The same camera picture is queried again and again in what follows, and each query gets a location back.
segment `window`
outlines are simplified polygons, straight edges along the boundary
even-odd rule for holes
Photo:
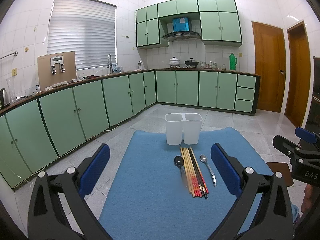
[[[116,7],[94,0],[54,0],[48,53],[76,52],[76,69],[116,64]]]

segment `blue gripper pad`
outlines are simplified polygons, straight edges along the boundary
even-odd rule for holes
[[[239,198],[242,194],[241,178],[217,144],[211,147],[211,158],[230,194]]]
[[[102,171],[107,165],[110,159],[110,148],[106,144],[102,144],[92,157],[83,160],[83,164],[86,161],[92,161],[84,171],[79,182],[79,195],[84,198],[85,195],[91,194],[94,186],[96,185]]]
[[[306,129],[303,129],[301,127],[297,127],[295,130],[295,134],[296,134],[296,136],[298,136],[299,138],[301,138],[302,140],[304,140],[310,144],[317,143],[317,137],[313,133],[307,131]]]

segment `metal spoon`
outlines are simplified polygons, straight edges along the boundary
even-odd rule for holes
[[[182,181],[183,181],[183,183],[184,183],[184,185],[186,186],[186,187],[188,187],[188,184],[186,184],[186,182],[187,182],[187,177],[186,177],[186,175],[185,175],[185,173],[184,173],[184,170],[182,169],[182,166],[184,165],[184,161],[183,161],[183,158],[181,157],[181,156],[175,156],[175,158],[174,158],[174,165],[176,165],[179,169],[180,169],[180,173],[181,173],[181,178],[182,178]]]
[[[210,171],[210,173],[211,173],[213,185],[216,187],[216,186],[217,186],[216,177],[215,177],[213,171],[211,170],[209,164],[207,163],[207,161],[208,161],[207,156],[201,154],[201,155],[200,155],[200,160],[201,160],[203,163],[205,163],[205,165],[207,165],[207,167],[208,167],[208,169],[209,169],[209,171]]]

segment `green thermos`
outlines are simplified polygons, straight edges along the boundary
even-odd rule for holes
[[[231,53],[231,55],[229,56],[229,62],[230,62],[230,70],[236,71],[236,65],[238,64],[238,59],[233,53]]]

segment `metal screw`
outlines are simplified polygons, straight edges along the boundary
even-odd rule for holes
[[[45,172],[44,171],[39,172],[39,174],[38,174],[39,178],[43,178],[44,176],[45,176]]]
[[[251,167],[246,167],[245,168],[245,172],[248,173],[248,174],[252,174],[254,172],[254,170]]]
[[[68,169],[67,169],[67,173],[69,173],[69,174],[72,174],[72,173],[74,173],[76,171],[76,168],[75,167],[69,167]]]
[[[276,172],[276,177],[278,177],[279,179],[282,178],[282,173],[279,172],[279,171],[277,171],[277,172]]]

